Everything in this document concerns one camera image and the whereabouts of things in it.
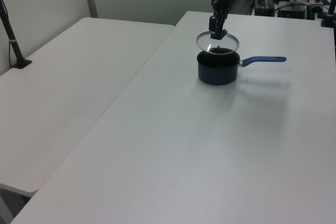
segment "white table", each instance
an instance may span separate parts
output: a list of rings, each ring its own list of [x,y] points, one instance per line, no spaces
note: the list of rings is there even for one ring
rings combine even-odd
[[[243,59],[288,60],[210,86],[195,43],[210,15],[181,19],[13,224],[334,223],[333,30],[229,15]]]
[[[32,196],[173,26],[84,18],[0,77],[0,188]]]

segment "saucepan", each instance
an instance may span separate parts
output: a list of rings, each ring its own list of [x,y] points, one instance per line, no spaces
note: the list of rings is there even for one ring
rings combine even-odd
[[[211,85],[225,85],[237,79],[238,67],[246,67],[253,62],[284,62],[286,57],[266,57],[254,56],[245,60],[241,60],[236,50],[239,47],[239,41],[231,34],[227,34],[225,39],[234,42],[234,46],[224,48],[221,46],[213,47],[211,44],[200,43],[200,39],[204,36],[209,37],[210,31],[200,34],[197,37],[197,45],[203,50],[197,56],[198,61],[198,77],[205,83]],[[219,42],[211,39],[213,45]]]

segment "dark blue saucepan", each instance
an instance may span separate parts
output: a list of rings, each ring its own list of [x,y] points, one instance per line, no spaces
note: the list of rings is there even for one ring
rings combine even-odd
[[[211,85],[225,85],[237,79],[238,66],[246,67],[253,62],[284,62],[286,57],[263,57],[255,56],[240,60],[239,54],[226,48],[211,48],[210,52],[202,51],[197,56],[198,77]]]

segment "pot handle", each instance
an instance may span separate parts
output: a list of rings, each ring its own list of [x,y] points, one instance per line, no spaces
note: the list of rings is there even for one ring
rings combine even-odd
[[[247,58],[245,60],[241,60],[239,63],[240,67],[246,67],[248,65],[250,65],[253,62],[257,62],[257,61],[262,61],[262,62],[284,62],[286,61],[287,58],[286,57],[271,57],[271,56],[254,56],[251,58]]]

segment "black box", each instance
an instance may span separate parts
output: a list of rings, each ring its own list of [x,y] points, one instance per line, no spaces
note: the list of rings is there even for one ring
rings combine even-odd
[[[256,16],[274,17],[274,1],[254,0],[254,14]]]
[[[298,4],[300,3],[280,2],[279,10],[278,10],[278,17],[304,19],[304,16],[305,16],[304,14],[306,12],[306,6],[298,5]]]

